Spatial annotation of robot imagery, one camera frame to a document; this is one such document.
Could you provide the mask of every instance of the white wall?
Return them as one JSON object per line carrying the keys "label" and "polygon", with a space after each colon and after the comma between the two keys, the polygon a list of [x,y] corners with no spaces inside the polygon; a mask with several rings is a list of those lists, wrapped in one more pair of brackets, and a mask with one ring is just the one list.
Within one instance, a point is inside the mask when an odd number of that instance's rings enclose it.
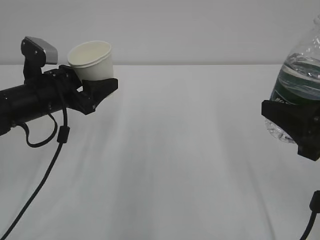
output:
{"label": "white wall", "polygon": [[116,64],[280,64],[320,13],[319,0],[1,0],[0,64],[25,36],[68,51],[113,45]]}

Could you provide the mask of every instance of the cable ferrite bead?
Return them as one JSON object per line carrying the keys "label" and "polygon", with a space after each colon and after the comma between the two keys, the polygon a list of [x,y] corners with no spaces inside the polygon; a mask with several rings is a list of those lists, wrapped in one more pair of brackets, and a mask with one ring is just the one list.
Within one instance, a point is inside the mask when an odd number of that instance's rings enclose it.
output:
{"label": "cable ferrite bead", "polygon": [[312,212],[320,214],[320,191],[315,191],[310,202],[310,209]]}
{"label": "cable ferrite bead", "polygon": [[60,144],[66,144],[68,141],[69,132],[70,132],[70,127],[60,126],[57,142]]}

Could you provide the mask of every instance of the water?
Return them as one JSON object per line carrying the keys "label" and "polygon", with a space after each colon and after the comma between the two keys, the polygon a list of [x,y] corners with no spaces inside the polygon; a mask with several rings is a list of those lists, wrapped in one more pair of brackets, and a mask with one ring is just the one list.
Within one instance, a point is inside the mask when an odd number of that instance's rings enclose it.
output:
{"label": "water", "polygon": [[[282,65],[270,100],[295,105],[320,101],[320,61],[296,53],[289,56]],[[295,143],[285,131],[268,119],[265,125],[276,139]]]}

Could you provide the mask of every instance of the plastic water bottle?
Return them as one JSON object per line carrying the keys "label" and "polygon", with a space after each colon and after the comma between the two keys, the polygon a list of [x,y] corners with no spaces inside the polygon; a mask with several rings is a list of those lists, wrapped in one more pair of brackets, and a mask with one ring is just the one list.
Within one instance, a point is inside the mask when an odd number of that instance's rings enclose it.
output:
{"label": "plastic water bottle", "polygon": [[[278,74],[270,100],[285,104],[304,105],[320,103],[320,15],[314,27],[294,47]],[[275,138],[295,141],[268,119],[266,128]]]}

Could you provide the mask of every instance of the wrinkled white fabric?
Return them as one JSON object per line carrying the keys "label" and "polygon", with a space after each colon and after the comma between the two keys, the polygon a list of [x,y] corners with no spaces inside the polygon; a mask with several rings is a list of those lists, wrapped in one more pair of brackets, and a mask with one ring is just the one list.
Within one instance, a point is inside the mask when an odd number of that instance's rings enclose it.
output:
{"label": "wrinkled white fabric", "polygon": [[[0,66],[0,89],[21,84],[22,69]],[[115,66],[119,89],[95,113],[68,110],[69,141],[8,240],[300,239],[320,166],[265,128],[279,69]],[[53,127],[28,125],[32,142]],[[0,137],[1,234],[57,145],[29,148],[19,127]]]}

